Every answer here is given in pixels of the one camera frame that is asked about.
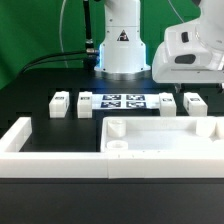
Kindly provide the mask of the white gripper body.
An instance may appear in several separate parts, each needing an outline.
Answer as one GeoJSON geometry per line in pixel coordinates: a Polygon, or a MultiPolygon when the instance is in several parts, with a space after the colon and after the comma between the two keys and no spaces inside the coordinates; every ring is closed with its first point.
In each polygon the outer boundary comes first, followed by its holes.
{"type": "Polygon", "coordinates": [[[224,0],[192,0],[200,16],[168,27],[156,50],[157,83],[224,82],[224,0]]]}

